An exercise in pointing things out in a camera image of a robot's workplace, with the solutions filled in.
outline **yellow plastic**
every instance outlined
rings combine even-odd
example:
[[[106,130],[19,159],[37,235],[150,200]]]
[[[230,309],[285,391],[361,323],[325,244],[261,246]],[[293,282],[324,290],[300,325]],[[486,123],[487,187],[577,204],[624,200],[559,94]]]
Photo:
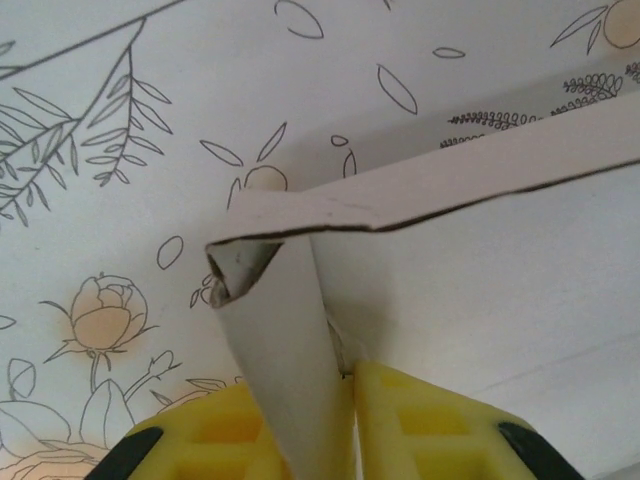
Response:
[[[246,385],[142,422],[164,431],[130,480],[293,480]]]
[[[522,419],[376,363],[354,377],[366,480],[535,480],[495,427]]]

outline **cardboard strip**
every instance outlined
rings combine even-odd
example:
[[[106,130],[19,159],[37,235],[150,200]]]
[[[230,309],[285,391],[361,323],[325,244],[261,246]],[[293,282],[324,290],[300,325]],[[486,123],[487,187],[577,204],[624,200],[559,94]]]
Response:
[[[284,243],[255,295],[220,310],[227,342],[300,480],[344,480],[353,407],[338,370],[308,238]]]
[[[390,231],[500,196],[638,163],[640,93],[496,133],[302,193],[243,191],[208,253],[237,239]]]

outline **branch illustration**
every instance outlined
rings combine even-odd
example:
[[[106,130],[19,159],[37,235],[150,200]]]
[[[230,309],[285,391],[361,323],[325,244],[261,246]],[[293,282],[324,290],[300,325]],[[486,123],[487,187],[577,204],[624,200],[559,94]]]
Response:
[[[91,120],[88,128],[90,129],[100,125],[126,106],[125,125],[99,133],[82,142],[83,147],[100,146],[100,148],[103,148],[99,155],[89,157],[86,160],[86,162],[91,165],[103,165],[107,167],[105,171],[93,176],[93,179],[99,182],[100,187],[107,185],[114,177],[124,184],[128,185],[130,183],[129,178],[122,171],[121,165],[123,162],[138,167],[147,166],[145,160],[139,156],[128,153],[130,146],[135,145],[158,155],[164,155],[164,152],[157,145],[146,138],[132,133],[132,128],[144,130],[144,124],[141,119],[144,119],[165,133],[173,134],[171,128],[160,115],[140,97],[140,94],[144,94],[152,100],[164,104],[171,104],[171,101],[166,95],[156,87],[134,77],[133,55],[131,50],[131,47],[127,49],[124,58],[121,60],[121,64],[116,67],[116,70],[112,74],[113,78],[109,78],[107,81],[110,87],[106,99],[109,100],[109,102]],[[115,73],[118,67],[124,68],[125,73],[115,80]]]
[[[535,122],[536,120],[540,120],[540,118],[535,115],[480,111],[455,115],[447,121],[455,125],[475,123],[478,125],[486,125],[496,130],[506,130],[508,128],[519,127],[526,123]]]
[[[597,73],[572,78],[562,84],[567,93],[577,93],[597,100],[607,100],[618,96],[624,79],[613,73]]]

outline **floral wallpaper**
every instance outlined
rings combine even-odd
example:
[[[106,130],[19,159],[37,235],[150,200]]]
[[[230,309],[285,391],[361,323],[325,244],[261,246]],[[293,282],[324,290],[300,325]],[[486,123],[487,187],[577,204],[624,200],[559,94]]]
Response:
[[[238,192],[634,91],[639,12],[0,2],[0,479],[84,478],[136,422],[239,380],[203,255]]]

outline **flower illustration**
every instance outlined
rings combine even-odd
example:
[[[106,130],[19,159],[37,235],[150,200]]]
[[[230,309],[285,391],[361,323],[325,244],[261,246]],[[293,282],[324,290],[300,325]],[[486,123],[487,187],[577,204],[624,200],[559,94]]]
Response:
[[[0,469],[3,480],[83,479],[108,450],[88,443],[48,441],[51,450],[36,452]]]
[[[147,302],[133,281],[115,275],[100,274],[86,279],[76,294],[70,312],[55,302],[40,302],[57,308],[69,319],[73,338],[63,340],[64,345],[46,362],[67,353],[86,353],[93,364],[91,391],[95,391],[95,373],[101,357],[111,369],[110,353],[122,353],[122,347],[149,328]]]

